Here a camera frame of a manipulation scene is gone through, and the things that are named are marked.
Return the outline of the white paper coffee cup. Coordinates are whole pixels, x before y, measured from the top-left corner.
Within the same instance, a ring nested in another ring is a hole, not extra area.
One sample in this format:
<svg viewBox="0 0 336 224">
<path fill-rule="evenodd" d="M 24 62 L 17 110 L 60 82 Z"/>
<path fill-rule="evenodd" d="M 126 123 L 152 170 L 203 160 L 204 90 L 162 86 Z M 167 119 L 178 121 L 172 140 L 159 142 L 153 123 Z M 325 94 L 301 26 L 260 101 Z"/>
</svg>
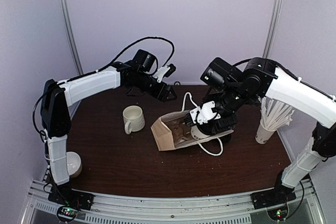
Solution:
<svg viewBox="0 0 336 224">
<path fill-rule="evenodd" d="M 209 135 L 206 135 L 204 133 L 202 133 L 197 126 L 193 126 L 191 127 L 190 130 L 191 136 L 193 139 L 200 141 L 200 140 L 204 140 L 204 139 L 211 139 L 212 137 Z"/>
</svg>

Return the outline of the brown paper bag white handles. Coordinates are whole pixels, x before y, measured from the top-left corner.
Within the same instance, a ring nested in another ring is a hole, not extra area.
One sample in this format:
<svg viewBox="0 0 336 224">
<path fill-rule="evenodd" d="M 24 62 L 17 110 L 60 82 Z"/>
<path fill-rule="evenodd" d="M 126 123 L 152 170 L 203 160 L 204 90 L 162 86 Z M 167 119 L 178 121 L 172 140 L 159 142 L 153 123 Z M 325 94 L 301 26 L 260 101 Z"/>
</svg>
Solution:
<svg viewBox="0 0 336 224">
<path fill-rule="evenodd" d="M 181 148 L 198 145 L 205 153 L 211 156 L 220 156 L 223 153 L 223 138 L 230 137 L 234 130 L 227 129 L 220 133 L 205 134 L 198 127 L 188 126 L 184 118 L 186 115 L 195 113 L 195 109 L 187 110 L 185 108 L 186 98 L 190 99 L 192 105 L 197 108 L 197 104 L 192 99 L 192 94 L 184 94 L 182 108 L 180 111 L 171 112 L 159 117 L 151 126 L 156 145 L 159 151 L 173 151 Z M 211 140 L 218 140 L 220 151 L 212 153 L 202 144 Z"/>
</svg>

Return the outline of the brown cardboard cup carrier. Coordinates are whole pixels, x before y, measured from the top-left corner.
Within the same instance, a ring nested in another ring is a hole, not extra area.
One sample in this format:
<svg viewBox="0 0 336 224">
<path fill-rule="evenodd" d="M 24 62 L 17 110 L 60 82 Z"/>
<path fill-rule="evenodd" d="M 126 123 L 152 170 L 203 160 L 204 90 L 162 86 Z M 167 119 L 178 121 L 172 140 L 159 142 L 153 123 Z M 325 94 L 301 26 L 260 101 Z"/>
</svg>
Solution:
<svg viewBox="0 0 336 224">
<path fill-rule="evenodd" d="M 185 141 L 192 140 L 191 128 L 187 126 L 183 119 L 171 121 L 171 131 L 174 145 L 179 145 Z"/>
</svg>

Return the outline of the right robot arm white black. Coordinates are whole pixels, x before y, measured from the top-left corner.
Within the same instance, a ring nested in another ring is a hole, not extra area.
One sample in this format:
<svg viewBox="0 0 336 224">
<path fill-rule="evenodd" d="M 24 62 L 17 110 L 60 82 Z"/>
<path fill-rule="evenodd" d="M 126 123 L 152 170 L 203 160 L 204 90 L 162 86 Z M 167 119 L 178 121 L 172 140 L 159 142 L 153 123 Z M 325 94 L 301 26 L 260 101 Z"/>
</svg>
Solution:
<svg viewBox="0 0 336 224">
<path fill-rule="evenodd" d="M 299 80 L 280 63 L 265 58 L 245 60 L 243 71 L 222 58 L 215 58 L 201 75 L 214 89 L 202 101 L 194 122 L 205 135 L 230 128 L 234 113 L 245 104 L 267 97 L 283 102 L 317 122 L 305 149 L 278 175 L 269 192 L 272 203 L 279 204 L 323 159 L 335 156 L 335 98 Z"/>
</svg>

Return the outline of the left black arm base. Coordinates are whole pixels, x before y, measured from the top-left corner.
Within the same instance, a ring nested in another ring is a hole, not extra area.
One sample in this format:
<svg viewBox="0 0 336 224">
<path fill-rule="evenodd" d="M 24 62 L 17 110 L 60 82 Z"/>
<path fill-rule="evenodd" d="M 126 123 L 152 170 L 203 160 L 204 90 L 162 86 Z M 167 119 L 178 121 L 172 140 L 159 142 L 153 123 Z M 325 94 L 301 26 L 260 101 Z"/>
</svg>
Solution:
<svg viewBox="0 0 336 224">
<path fill-rule="evenodd" d="M 70 206 L 79 210 L 90 210 L 94 195 L 82 191 L 73 190 L 71 181 L 62 185 L 51 182 L 51 190 L 48 200 L 60 205 Z"/>
</svg>

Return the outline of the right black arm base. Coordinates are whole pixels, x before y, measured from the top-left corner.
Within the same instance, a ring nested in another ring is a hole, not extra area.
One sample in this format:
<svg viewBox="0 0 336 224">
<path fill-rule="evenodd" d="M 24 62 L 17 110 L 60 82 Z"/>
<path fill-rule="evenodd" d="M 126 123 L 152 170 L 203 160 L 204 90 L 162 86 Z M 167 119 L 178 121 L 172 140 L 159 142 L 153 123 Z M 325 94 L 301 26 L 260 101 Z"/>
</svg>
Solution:
<svg viewBox="0 0 336 224">
<path fill-rule="evenodd" d="M 283 172 L 280 172 L 277 175 L 275 186 L 273 189 L 251 194 L 251 200 L 254 205 L 254 209 L 272 207 L 296 199 L 294 189 L 282 185 L 282 174 Z"/>
</svg>

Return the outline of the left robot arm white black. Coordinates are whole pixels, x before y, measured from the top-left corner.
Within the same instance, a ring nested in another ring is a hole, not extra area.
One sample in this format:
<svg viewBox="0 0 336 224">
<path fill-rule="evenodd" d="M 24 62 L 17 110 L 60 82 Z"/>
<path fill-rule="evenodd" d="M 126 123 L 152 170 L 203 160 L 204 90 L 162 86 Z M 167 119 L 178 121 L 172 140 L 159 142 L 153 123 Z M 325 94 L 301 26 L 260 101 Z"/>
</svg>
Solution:
<svg viewBox="0 0 336 224">
<path fill-rule="evenodd" d="M 175 72 L 176 66 L 166 62 L 151 72 L 156 60 L 155 55 L 139 49 L 126 62 L 113 59 L 104 67 L 80 76 L 46 81 L 40 106 L 43 126 L 41 138 L 45 145 L 45 159 L 50 167 L 54 194 L 64 205 L 71 205 L 76 199 L 71 189 L 66 152 L 72 114 L 77 106 L 86 98 L 120 87 L 136 87 L 162 102 L 175 100 L 173 87 L 163 79 Z"/>
</svg>

